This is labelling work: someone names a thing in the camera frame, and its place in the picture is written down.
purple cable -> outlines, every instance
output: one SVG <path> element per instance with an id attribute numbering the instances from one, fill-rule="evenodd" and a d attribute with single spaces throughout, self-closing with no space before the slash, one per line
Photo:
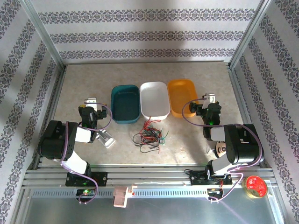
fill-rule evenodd
<path id="1" fill-rule="evenodd" d="M 188 119 L 187 119 L 187 118 L 185 117 L 185 115 L 184 115 L 184 109 L 185 109 L 185 107 L 186 107 L 189 103 L 191 103 L 191 102 L 193 102 L 193 101 L 198 101 L 198 100 L 205 100 L 205 99 L 204 99 L 204 98 L 200 98 L 200 99 L 190 100 L 189 102 L 187 102 L 187 103 L 184 105 L 184 107 L 183 107 L 183 109 L 182 109 L 182 115 L 183 115 L 183 118 L 184 118 L 188 123 L 190 123 L 190 124 L 192 124 L 192 125 L 195 125 L 195 126 L 199 126 L 199 127 L 224 127 L 224 125 L 199 125 L 199 124 L 194 124 L 194 123 L 188 121 Z M 232 173 L 231 173 L 232 171 L 239 170 L 240 168 L 252 167 L 252 166 L 256 165 L 256 164 L 261 160 L 263 151 L 262 151 L 262 144 L 261 144 L 261 141 L 258 139 L 257 135 L 254 134 L 254 132 L 251 131 L 248 127 L 246 127 L 246 126 L 244 126 L 244 125 L 241 125 L 241 124 L 230 124 L 230 125 L 232 125 L 232 126 L 240 126 L 240 127 L 244 128 L 244 129 L 246 129 L 246 130 L 247 130 L 247 131 L 248 131 L 248 132 L 255 138 L 255 140 L 256 140 L 256 142 L 257 142 L 257 144 L 258 144 L 258 148 L 259 148 L 259 154 L 258 154 L 258 157 L 257 157 L 257 159 L 256 159 L 255 161 L 253 161 L 252 163 L 249 163 L 248 165 L 244 165 L 244 166 L 236 166 L 236 167 L 233 167 L 233 168 L 228 169 L 228 173 L 229 173 L 229 174 L 232 174 Z M 224 198 L 226 198 L 226 197 L 233 191 L 233 189 L 236 187 L 236 185 L 241 181 L 241 179 L 242 179 L 243 176 L 244 176 L 243 173 L 233 173 L 233 174 L 241 175 L 240 179 L 233 185 L 233 187 L 232 187 L 232 188 L 231 188 L 231 189 L 230 189 L 230 190 L 229 190 L 229 191 L 228 191 L 222 198 L 220 198 L 220 199 L 217 199 L 216 197 L 212 197 L 212 196 L 210 196 L 210 198 L 213 198 L 213 199 L 215 199 L 215 201 L 219 202 L 219 201 L 223 200 Z"/>
<path id="2" fill-rule="evenodd" d="M 112 121 L 112 111 L 111 111 L 111 109 L 109 107 L 107 107 L 105 104 L 101 104 L 101 103 L 85 103 L 85 104 L 99 104 L 99 105 L 104 106 L 110 112 L 110 120 L 109 120 L 108 124 L 105 127 L 100 128 L 100 129 L 94 129 L 94 128 L 88 128 L 88 127 L 82 127 L 82 126 L 81 126 L 81 128 L 84 128 L 84 129 L 87 129 L 87 130 L 91 130 L 91 131 L 101 131 L 101 130 L 104 130 L 105 128 L 107 128 L 110 125 L 110 123 Z"/>
<path id="3" fill-rule="evenodd" d="M 68 146 L 68 144 L 69 144 L 69 122 L 66 121 L 66 123 L 65 123 L 64 153 L 63 153 L 63 155 L 62 155 L 62 157 L 61 157 L 61 160 L 60 160 L 59 162 L 60 162 L 60 165 L 61 165 L 64 169 L 66 169 L 67 171 L 69 171 L 70 173 L 72 173 L 72 174 L 76 174 L 76 175 L 78 175 L 78 176 L 81 176 L 81 177 L 83 177 L 83 178 L 86 178 L 86 179 L 88 179 L 88 180 L 94 182 L 94 184 L 95 184 L 95 192 L 94 192 L 94 195 L 93 195 L 93 197 L 92 197 L 90 200 L 84 202 L 84 204 L 88 204 L 88 203 L 90 203 L 90 202 L 96 197 L 96 195 L 97 195 L 97 193 L 98 193 L 98 189 L 99 189 L 99 187 L 98 187 L 98 183 L 97 183 L 94 179 L 92 179 L 92 178 L 90 178 L 90 177 L 88 177 L 88 176 L 86 176 L 86 175 L 83 175 L 83 174 L 77 173 L 77 172 L 75 172 L 75 171 L 72 171 L 70 168 L 66 167 L 66 166 L 63 164 L 63 161 L 64 161 L 64 159 L 65 159 L 65 155 L 66 155 L 66 151 L 67 151 L 67 146 Z"/>

